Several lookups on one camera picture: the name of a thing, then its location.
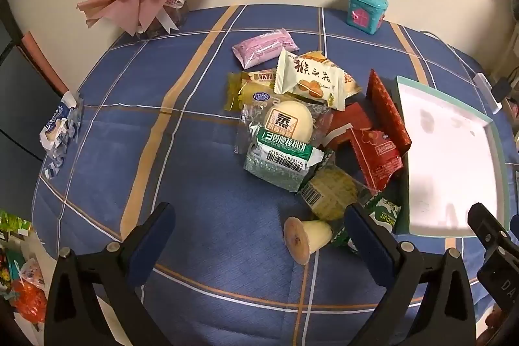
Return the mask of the blue plaid tablecloth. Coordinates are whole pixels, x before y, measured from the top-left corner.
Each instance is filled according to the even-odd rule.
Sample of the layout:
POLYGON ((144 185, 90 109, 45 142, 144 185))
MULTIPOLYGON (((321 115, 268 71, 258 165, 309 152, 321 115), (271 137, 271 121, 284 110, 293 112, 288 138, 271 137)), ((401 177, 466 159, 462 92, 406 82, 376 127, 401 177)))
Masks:
POLYGON ((283 223, 309 209, 244 170, 234 152, 238 116, 224 109, 231 49, 265 31, 288 30, 304 52, 320 50, 365 85, 426 77, 482 113, 470 56, 421 31, 384 23, 374 35, 340 10, 240 5, 197 10, 182 31, 119 38, 80 87, 84 117, 59 174, 41 178, 32 218, 47 254, 78 254, 121 239, 128 200, 145 220, 162 201, 176 227, 140 290, 176 345, 343 345, 383 290, 358 257, 327 246, 298 265, 283 223))

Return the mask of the pink snack packet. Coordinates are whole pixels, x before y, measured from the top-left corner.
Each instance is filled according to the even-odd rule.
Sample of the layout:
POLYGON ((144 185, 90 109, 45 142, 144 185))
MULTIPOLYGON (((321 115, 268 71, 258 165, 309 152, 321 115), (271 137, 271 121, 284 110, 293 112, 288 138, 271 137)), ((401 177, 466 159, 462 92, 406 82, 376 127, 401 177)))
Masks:
POLYGON ((243 69, 278 57, 281 51, 296 52, 299 47, 284 28, 244 40, 231 48, 243 69))

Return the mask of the red nice snack packet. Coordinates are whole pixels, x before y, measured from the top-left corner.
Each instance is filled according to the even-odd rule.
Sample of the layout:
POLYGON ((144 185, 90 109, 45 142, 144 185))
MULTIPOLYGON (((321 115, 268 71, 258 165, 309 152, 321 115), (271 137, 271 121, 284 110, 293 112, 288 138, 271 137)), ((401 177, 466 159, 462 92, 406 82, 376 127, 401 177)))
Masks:
POLYGON ((348 129, 348 136, 366 185, 383 191, 392 176, 404 168, 394 142, 379 130, 348 129))

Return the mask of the green white cracker packet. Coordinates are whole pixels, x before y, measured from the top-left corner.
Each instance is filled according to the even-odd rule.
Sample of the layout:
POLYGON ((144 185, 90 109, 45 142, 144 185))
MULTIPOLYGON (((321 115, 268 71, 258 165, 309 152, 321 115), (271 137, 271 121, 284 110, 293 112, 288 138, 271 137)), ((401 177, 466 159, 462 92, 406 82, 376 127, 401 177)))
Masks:
POLYGON ((271 185, 295 193, 324 156, 313 145, 260 126, 247 149, 244 169, 271 185))

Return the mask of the green mung bean biscuit packet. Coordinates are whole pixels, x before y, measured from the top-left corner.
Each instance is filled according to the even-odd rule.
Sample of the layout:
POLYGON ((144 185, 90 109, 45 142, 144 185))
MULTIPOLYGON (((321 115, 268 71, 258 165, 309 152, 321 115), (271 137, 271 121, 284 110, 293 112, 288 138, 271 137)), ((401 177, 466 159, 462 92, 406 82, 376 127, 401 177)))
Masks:
MULTIPOLYGON (((400 214, 400 206, 396 206, 381 194, 377 194, 377 196, 372 197, 363 208, 378 226, 384 227, 389 233, 393 232, 398 215, 400 214)), ((332 228, 331 244, 338 248, 348 248, 354 254, 357 254, 358 250, 346 231, 344 218, 332 221, 330 226, 332 228)))

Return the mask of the orange yellow cake packet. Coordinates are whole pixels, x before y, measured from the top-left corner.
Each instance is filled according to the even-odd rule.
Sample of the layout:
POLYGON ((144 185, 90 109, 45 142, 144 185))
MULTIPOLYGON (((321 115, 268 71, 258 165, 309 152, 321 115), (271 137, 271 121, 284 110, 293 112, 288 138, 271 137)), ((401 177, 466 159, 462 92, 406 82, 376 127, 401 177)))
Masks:
MULTIPOLYGON (((337 65, 329 60, 326 56, 323 55, 321 51, 310 51, 306 52, 305 54, 302 54, 302 57, 304 59, 311 59, 314 61, 319 61, 324 63, 327 66, 331 67, 337 67, 337 65)), ((362 88, 360 85, 356 82, 355 79, 353 79, 349 73, 344 72, 344 88, 346 92, 346 98, 351 98, 352 96, 360 93, 362 91, 362 88)))

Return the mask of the clear steamed cake packet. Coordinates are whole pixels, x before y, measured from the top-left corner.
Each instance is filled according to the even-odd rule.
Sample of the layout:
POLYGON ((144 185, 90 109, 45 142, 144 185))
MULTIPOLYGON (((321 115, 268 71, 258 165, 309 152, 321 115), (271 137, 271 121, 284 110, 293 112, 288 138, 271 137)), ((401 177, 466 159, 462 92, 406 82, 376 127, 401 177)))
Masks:
POLYGON ((264 128, 282 139, 318 147, 332 121, 332 110, 325 105, 299 100, 274 100, 245 104, 237 128, 234 152, 246 152, 258 130, 264 128))

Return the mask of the jelly cup pudding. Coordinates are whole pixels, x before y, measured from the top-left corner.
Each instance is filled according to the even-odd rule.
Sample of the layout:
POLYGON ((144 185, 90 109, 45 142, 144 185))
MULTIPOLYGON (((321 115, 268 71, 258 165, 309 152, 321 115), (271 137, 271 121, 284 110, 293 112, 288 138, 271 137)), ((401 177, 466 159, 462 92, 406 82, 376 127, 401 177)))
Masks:
POLYGON ((310 256, 332 239, 332 228, 325 221, 301 221, 289 217, 283 227, 284 242, 296 263, 309 263, 310 256))

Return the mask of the blue white crumpled wrapper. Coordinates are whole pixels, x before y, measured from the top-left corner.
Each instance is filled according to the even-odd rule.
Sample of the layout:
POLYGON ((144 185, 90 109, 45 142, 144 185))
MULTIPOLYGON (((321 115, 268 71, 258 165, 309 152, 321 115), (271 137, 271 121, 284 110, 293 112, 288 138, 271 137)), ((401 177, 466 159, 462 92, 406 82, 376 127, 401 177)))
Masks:
POLYGON ((58 175, 71 141, 78 141, 82 124, 84 100, 78 92, 67 91, 53 116, 40 131, 40 143, 46 150, 48 164, 42 171, 46 179, 58 175))

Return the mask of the white power strip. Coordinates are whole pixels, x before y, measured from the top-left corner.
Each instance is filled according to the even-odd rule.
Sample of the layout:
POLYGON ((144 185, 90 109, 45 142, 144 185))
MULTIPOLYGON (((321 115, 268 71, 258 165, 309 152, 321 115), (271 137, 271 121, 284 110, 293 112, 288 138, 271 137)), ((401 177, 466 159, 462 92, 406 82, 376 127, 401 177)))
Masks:
POLYGON ((480 90, 483 98, 487 101, 490 110, 493 114, 497 114, 502 109, 502 104, 498 102, 492 94, 492 85, 487 80, 483 73, 477 73, 472 81, 476 87, 480 90))

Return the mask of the white tray with teal rim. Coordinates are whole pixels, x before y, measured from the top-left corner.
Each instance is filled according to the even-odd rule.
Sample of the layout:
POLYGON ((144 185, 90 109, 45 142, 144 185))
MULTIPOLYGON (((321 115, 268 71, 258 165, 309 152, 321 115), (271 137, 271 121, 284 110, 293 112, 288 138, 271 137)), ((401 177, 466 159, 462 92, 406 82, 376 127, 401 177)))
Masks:
POLYGON ((398 233, 472 237, 470 208, 481 203, 509 226, 509 189, 493 120, 462 101, 398 76, 393 91, 412 145, 404 156, 398 233))

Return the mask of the round green pastry packet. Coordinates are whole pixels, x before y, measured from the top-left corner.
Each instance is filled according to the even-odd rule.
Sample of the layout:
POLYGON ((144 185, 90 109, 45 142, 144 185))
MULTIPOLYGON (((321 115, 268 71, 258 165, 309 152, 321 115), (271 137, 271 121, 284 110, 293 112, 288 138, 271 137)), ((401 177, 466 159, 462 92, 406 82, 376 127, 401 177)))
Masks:
POLYGON ((323 221, 337 221, 346 208, 360 201, 368 189, 335 164, 319 169, 301 189, 300 196, 323 221))

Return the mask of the teal toy house box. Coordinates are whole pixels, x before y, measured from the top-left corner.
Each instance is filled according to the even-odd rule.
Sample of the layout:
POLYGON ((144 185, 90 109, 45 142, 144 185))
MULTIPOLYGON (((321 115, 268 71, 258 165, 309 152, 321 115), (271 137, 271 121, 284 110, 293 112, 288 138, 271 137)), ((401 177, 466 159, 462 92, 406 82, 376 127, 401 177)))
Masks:
POLYGON ((387 0, 349 0, 346 23, 373 35, 382 25, 388 6, 387 0))

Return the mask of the yellow soft bread packet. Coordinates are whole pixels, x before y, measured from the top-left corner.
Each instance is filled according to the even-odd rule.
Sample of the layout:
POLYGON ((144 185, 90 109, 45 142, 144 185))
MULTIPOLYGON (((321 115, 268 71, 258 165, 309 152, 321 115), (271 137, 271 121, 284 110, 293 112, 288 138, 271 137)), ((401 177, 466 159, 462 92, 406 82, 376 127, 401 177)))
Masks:
POLYGON ((224 106, 227 112, 238 112, 245 104, 264 102, 273 96, 275 69, 228 73, 224 106))

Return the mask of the dark red white-striped packet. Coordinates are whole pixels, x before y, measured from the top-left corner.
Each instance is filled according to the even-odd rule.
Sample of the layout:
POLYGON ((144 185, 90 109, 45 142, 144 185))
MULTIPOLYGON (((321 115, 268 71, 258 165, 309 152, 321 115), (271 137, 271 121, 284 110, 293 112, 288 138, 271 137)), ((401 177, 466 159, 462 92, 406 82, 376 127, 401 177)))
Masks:
POLYGON ((362 106, 358 102, 351 103, 342 112, 332 113, 332 121, 322 145, 336 151, 339 145, 350 141, 353 129, 369 130, 372 126, 372 120, 362 106))

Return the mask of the black power adapter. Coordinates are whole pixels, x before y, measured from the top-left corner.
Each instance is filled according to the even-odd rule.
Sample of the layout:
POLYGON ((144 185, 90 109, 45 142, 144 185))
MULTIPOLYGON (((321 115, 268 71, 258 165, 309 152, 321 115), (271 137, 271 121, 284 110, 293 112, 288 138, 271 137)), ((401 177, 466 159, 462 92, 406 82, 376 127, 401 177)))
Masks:
POLYGON ((505 77, 500 78, 491 89, 493 99, 496 103, 501 103, 510 92, 512 92, 512 86, 505 77))

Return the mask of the white monkey mushroom biscuit packet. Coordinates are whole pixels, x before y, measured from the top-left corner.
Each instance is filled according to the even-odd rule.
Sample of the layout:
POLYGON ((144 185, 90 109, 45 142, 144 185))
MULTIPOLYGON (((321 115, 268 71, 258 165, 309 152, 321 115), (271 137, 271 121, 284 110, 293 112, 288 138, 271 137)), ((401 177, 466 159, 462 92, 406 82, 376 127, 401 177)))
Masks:
POLYGON ((345 73, 341 68, 286 49, 278 58, 273 89, 276 94, 293 94, 340 112, 346 108, 345 73))

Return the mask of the long red patterned packet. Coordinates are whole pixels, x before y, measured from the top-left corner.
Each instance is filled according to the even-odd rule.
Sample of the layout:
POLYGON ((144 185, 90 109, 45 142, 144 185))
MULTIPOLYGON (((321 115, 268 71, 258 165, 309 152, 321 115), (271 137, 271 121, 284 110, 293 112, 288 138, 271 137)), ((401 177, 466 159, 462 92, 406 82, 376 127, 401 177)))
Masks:
POLYGON ((395 144, 399 154, 404 155, 412 145, 411 138, 392 97, 374 69, 369 73, 366 98, 372 105, 380 128, 395 144))

